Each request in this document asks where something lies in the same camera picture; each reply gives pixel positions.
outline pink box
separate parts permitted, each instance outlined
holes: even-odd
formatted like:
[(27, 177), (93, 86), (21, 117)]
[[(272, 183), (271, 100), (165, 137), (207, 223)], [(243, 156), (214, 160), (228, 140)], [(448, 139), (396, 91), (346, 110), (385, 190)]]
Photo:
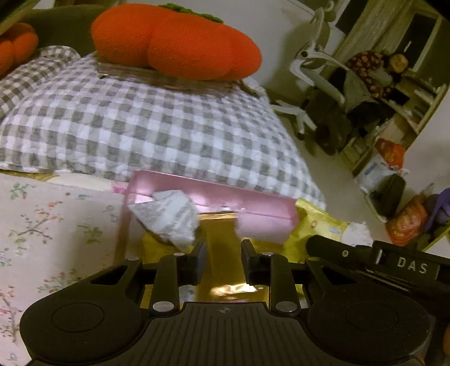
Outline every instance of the pink box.
[(179, 189), (187, 194), (200, 212), (235, 211), (236, 234), (283, 244), (298, 224), (295, 199), (225, 184), (185, 178), (178, 175), (136, 170), (125, 192), (114, 262), (127, 255), (140, 256), (144, 228), (127, 205), (152, 200), (154, 192)]

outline yellow snack bag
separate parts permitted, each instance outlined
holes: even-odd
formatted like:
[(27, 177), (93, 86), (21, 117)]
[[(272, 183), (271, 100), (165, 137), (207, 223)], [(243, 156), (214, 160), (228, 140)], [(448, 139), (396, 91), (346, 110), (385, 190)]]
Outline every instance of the yellow snack bag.
[(289, 262), (304, 263), (307, 258), (306, 242), (313, 235), (341, 241), (348, 222), (339, 221), (312, 203), (300, 198), (295, 202), (299, 223), (283, 245), (282, 254)]

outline red snack bag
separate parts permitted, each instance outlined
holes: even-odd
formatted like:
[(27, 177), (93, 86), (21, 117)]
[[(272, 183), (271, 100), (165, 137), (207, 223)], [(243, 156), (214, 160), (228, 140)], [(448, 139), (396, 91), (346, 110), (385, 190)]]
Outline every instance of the red snack bag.
[(375, 148), (389, 166), (396, 166), (398, 169), (403, 168), (406, 149), (402, 145), (380, 138), (375, 144)]
[(428, 219), (421, 195), (414, 196), (400, 213), (386, 223), (386, 230), (392, 243), (400, 247), (419, 235)]

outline persimmon plush toy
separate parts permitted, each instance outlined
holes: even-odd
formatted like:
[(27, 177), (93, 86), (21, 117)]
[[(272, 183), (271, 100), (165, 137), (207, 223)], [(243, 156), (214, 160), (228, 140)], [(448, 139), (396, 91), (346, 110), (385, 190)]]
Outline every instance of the persimmon plush toy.
[(25, 62), (35, 51), (39, 40), (34, 28), (15, 23), (0, 36), (0, 76)]
[(91, 32), (107, 61), (179, 78), (238, 80), (255, 73), (262, 61), (245, 34), (173, 4), (113, 7), (99, 15)]

